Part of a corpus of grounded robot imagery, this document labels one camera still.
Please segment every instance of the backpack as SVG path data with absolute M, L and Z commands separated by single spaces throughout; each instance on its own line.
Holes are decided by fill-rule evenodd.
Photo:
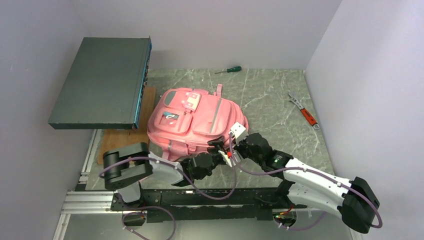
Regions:
M 147 122 L 149 139 L 163 149 L 162 158 L 177 161 L 207 152 L 208 141 L 223 136 L 230 144 L 230 128 L 236 122 L 249 128 L 240 106 L 221 97 L 222 84 L 211 95 L 207 90 L 176 88 L 166 91 Z

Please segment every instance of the adjustable wrench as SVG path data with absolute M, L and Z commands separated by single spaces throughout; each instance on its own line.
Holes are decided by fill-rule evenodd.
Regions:
M 317 123 L 317 120 L 302 106 L 301 102 L 298 99 L 298 95 L 295 92 L 289 92 L 288 95 L 290 96 L 290 102 L 294 103 L 299 109 L 300 112 L 303 114 L 305 119 L 309 122 L 309 124 L 316 130 L 320 129 L 320 126 Z

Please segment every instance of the gray wall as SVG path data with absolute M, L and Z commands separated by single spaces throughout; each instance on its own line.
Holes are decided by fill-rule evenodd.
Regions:
M 0 238 L 52 239 L 90 132 L 50 112 L 88 34 L 68 0 L 0 3 Z
M 383 228 L 423 239 L 424 1 L 341 3 L 306 69 L 335 172 L 368 180 Z
M 94 37 L 152 37 L 151 68 L 305 69 L 341 0 L 71 0 Z

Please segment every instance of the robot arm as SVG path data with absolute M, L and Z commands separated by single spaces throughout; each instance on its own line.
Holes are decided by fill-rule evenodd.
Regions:
M 364 179 L 356 177 L 350 180 L 325 173 L 290 154 L 272 149 L 259 133 L 247 135 L 242 125 L 235 124 L 233 127 L 234 155 L 253 160 L 264 172 L 283 180 L 275 193 L 277 197 L 286 198 L 295 205 L 323 210 L 341 218 L 355 231 L 368 233 L 376 213 L 355 192 L 365 196 L 375 209 L 379 208 L 380 202 Z
M 323 210 L 341 218 L 355 231 L 368 233 L 376 215 L 375 211 L 353 191 L 365 196 L 376 209 L 380 203 L 365 180 L 359 177 L 349 180 L 308 166 L 290 154 L 272 149 L 259 133 L 248 135 L 240 124 L 236 123 L 231 128 L 231 135 L 235 143 L 233 154 L 226 151 L 224 143 L 217 139 L 209 142 L 209 153 L 201 153 L 181 162 L 170 162 L 154 155 L 149 152 L 145 143 L 105 152 L 105 188 L 118 191 L 125 203 L 143 202 L 142 189 L 138 183 L 143 178 L 158 178 L 171 185 L 183 187 L 190 183 L 183 177 L 182 172 L 194 182 L 210 176 L 217 165 L 227 164 L 232 167 L 233 162 L 229 156 L 233 156 L 232 159 L 236 160 L 236 166 L 241 170 L 243 169 L 237 165 L 237 161 L 251 159 L 265 172 L 261 175 L 283 180 L 275 191 L 277 199 Z M 135 166 L 130 167 L 129 161 L 134 157 L 148 157 L 150 161 L 136 161 Z

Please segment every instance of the dark gray box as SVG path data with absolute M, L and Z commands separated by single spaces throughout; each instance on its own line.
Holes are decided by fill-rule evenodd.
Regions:
M 138 128 L 150 38 L 85 37 L 48 123 L 54 129 Z

